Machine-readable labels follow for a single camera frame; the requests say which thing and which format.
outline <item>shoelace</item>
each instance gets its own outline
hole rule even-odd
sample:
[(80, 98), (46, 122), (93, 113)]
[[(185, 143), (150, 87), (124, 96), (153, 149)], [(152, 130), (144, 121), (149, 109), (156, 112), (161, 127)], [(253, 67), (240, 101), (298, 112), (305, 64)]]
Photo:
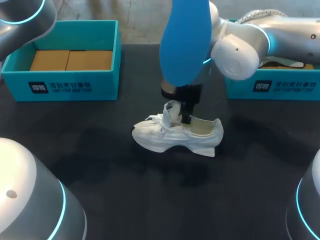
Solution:
[(172, 132), (173, 129), (171, 129), (169, 126), (166, 126), (163, 121), (162, 121), (162, 114), (158, 114), (158, 115), (150, 115), (149, 117), (147, 117), (145, 120), (148, 119), (152, 119), (152, 121), (158, 125), (158, 132), (164, 134), (164, 132), (162, 131), (162, 129), (166, 129), (169, 132)]

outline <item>teal box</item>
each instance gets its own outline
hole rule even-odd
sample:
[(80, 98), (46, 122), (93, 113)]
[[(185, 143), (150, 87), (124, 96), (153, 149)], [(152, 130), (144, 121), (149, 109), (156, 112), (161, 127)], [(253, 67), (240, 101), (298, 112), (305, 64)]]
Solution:
[[(29, 71), (37, 50), (113, 51), (111, 70)], [(57, 21), (47, 36), (8, 56), (2, 76), (17, 102), (116, 100), (121, 50), (116, 20)]]
[(258, 69), (246, 80), (225, 78), (228, 99), (320, 101), (320, 67)]

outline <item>gray cylindrical robot base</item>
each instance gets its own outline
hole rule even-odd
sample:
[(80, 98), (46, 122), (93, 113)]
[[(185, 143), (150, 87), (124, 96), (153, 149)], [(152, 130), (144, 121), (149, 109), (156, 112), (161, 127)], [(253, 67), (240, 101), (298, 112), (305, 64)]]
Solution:
[(301, 179), (286, 210), (291, 240), (320, 240), (320, 151)]
[(0, 240), (85, 240), (76, 197), (19, 143), (0, 138)]

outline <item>shoe sole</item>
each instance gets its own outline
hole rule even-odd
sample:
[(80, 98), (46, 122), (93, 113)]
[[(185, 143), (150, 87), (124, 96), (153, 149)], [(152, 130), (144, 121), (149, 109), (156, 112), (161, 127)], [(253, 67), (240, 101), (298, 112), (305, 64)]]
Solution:
[(213, 158), (215, 156), (215, 148), (214, 147), (199, 148), (198, 146), (188, 145), (188, 144), (175, 144), (175, 145), (168, 145), (168, 146), (152, 146), (152, 145), (143, 144), (143, 143), (139, 142), (133, 134), (132, 134), (132, 137), (136, 141), (136, 143), (139, 144), (141, 147), (148, 149), (152, 152), (156, 152), (156, 153), (164, 153), (165, 151), (167, 151), (168, 149), (170, 149), (172, 147), (183, 146), (183, 147), (188, 148), (191, 152), (198, 154), (198, 155), (211, 157), (211, 158)]

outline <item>gray floor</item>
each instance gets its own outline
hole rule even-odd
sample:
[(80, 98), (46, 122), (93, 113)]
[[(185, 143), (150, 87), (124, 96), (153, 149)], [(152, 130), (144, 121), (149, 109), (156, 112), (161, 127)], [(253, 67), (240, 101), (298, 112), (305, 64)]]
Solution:
[[(53, 0), (59, 20), (118, 20), (126, 44), (159, 43), (172, 0)], [(256, 9), (277, 9), (292, 17), (320, 17), (320, 0), (216, 0), (223, 18)]]

